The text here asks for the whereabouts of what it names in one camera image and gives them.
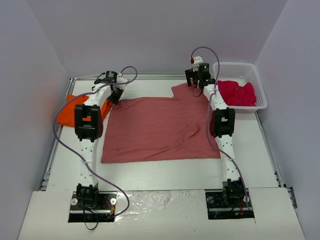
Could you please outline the pink t shirt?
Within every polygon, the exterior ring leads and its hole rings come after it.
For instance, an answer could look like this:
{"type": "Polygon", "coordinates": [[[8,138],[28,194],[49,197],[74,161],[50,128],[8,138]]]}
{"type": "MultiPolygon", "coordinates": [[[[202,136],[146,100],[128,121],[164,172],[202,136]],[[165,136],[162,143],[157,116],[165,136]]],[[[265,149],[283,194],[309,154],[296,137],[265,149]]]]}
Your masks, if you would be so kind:
{"type": "Polygon", "coordinates": [[[208,99],[183,83],[172,97],[123,99],[108,113],[102,164],[218,159],[208,142],[208,99]]]}

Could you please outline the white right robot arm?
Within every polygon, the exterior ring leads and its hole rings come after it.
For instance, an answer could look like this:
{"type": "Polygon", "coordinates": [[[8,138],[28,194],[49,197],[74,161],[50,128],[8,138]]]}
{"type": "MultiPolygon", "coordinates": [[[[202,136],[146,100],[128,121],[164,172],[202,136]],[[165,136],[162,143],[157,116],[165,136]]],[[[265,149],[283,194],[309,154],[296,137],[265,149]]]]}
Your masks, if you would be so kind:
{"type": "Polygon", "coordinates": [[[208,99],[205,132],[208,140],[214,138],[216,144],[213,147],[219,151],[222,161],[222,202],[232,207],[245,195],[233,148],[236,112],[223,100],[216,81],[211,78],[208,63],[194,63],[185,75],[187,85],[201,89],[208,99]]]}

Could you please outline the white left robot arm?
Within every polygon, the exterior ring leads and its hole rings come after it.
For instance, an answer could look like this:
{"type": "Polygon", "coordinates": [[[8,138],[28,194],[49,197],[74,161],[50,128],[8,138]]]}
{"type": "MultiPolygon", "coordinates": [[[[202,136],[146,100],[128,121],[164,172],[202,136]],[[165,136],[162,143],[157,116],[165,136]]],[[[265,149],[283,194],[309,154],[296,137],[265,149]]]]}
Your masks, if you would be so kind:
{"type": "Polygon", "coordinates": [[[92,94],[82,104],[74,108],[74,130],[80,143],[80,154],[84,158],[80,167],[79,183],[76,187],[76,197],[89,209],[97,208],[101,203],[98,189],[98,179],[92,173],[97,165],[97,148],[103,134],[102,107],[106,100],[113,97],[117,100],[124,86],[117,85],[118,73],[106,71],[102,78],[94,81],[92,94]]]}

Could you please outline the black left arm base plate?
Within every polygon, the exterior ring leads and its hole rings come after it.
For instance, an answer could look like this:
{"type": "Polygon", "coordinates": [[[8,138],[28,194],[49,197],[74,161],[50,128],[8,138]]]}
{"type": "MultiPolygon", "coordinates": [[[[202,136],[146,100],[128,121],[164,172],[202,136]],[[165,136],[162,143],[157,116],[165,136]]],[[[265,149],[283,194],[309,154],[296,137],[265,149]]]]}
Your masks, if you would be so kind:
{"type": "Polygon", "coordinates": [[[69,223],[111,223],[115,220],[117,194],[103,191],[99,194],[97,203],[83,201],[73,192],[69,207],[69,223]]]}

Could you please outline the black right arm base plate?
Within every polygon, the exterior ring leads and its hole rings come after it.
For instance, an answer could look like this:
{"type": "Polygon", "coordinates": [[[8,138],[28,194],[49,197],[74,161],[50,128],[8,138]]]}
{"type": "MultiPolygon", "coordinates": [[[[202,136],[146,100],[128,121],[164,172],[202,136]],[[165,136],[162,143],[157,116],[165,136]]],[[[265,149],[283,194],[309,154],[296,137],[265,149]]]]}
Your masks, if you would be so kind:
{"type": "Polygon", "coordinates": [[[252,210],[252,203],[245,195],[231,199],[227,202],[223,198],[221,190],[206,190],[205,200],[207,217],[209,220],[240,220],[254,219],[255,214],[252,210]]]}

